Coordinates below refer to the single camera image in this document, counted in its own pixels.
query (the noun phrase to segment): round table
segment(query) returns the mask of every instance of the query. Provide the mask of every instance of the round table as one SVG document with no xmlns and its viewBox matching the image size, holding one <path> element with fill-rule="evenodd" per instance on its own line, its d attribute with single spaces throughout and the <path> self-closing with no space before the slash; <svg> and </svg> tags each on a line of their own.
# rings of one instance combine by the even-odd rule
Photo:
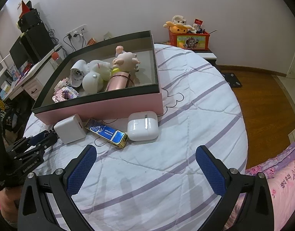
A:
<svg viewBox="0 0 295 231">
<path fill-rule="evenodd" d="M 93 133 L 67 145 L 59 140 L 35 170 L 38 175 L 53 173 L 86 145 L 104 144 L 96 147 L 97 160 L 79 193 L 72 196 L 95 230 L 197 230 L 219 200 L 195 161 L 200 145 L 228 168 L 245 171 L 245 124 L 222 75 L 189 50 L 155 44 L 155 53 L 160 84 L 168 91 L 162 90 L 168 111 L 159 117 L 157 139 L 130 142 L 124 149 L 95 140 Z M 126 131 L 127 121 L 109 125 Z M 32 114 L 25 136 L 49 127 Z M 67 229 L 53 197 L 49 199 L 59 224 Z"/>
</svg>

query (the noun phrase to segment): pink box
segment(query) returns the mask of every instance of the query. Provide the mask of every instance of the pink box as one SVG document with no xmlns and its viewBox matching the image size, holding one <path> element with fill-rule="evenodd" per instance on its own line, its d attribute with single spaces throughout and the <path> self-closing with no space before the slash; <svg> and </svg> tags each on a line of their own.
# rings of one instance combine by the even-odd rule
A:
<svg viewBox="0 0 295 231">
<path fill-rule="evenodd" d="M 139 72 L 136 76 L 140 84 L 63 102 L 53 102 L 54 87 L 60 80 L 70 75 L 70 69 L 76 61 L 82 59 L 87 63 L 92 60 L 111 62 L 111 59 L 115 58 L 115 48 L 119 45 L 122 45 L 125 51 L 138 55 L 137 58 L 141 63 L 138 65 Z M 74 114 L 79 114 L 83 121 L 88 118 L 96 120 L 127 118 L 130 114 L 141 111 L 163 114 L 162 94 L 151 32 L 137 32 L 112 38 L 71 53 L 50 77 L 32 111 L 45 124 L 55 124 Z"/>
</svg>

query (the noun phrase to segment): red triangular object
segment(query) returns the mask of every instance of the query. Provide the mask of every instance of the red triangular object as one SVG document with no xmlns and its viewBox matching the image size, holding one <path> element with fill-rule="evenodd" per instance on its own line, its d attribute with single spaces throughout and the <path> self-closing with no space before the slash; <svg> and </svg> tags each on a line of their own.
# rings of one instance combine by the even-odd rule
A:
<svg viewBox="0 0 295 231">
<path fill-rule="evenodd" d="M 25 14 L 25 13 L 28 13 L 30 11 L 30 9 L 28 8 L 27 5 L 25 5 L 24 1 L 22 0 L 21 1 L 21 9 L 22 9 L 22 12 L 19 16 L 19 19 Z"/>
</svg>

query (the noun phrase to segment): rose gold tumbler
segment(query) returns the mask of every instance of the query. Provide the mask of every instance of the rose gold tumbler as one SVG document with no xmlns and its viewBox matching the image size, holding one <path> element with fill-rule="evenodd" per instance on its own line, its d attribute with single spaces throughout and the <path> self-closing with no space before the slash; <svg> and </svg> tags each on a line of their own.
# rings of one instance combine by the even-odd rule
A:
<svg viewBox="0 0 295 231">
<path fill-rule="evenodd" d="M 109 80 L 105 91 L 111 91 L 115 89 L 124 89 L 128 87 L 133 87 L 133 86 L 134 86 L 134 83 L 129 73 L 116 72 L 113 74 L 113 76 Z"/>
</svg>

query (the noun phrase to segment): wall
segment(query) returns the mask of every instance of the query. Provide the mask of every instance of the wall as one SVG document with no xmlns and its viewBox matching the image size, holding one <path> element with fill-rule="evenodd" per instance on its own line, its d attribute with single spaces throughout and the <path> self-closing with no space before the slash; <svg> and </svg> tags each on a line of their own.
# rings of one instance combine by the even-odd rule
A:
<svg viewBox="0 0 295 231">
<path fill-rule="evenodd" d="M 14 26 L 20 1 L 8 0 L 0 17 L 3 57 L 20 34 Z M 119 36 L 143 30 L 151 30 L 155 42 L 165 41 L 168 31 L 162 25 L 180 14 L 189 24 L 199 18 L 207 31 L 218 30 L 210 37 L 210 49 L 219 64 L 286 73 L 295 51 L 295 18 L 283 0 L 31 1 L 60 40 L 67 32 L 87 24 L 86 38 L 94 36 L 98 41 L 108 31 Z"/>
</svg>

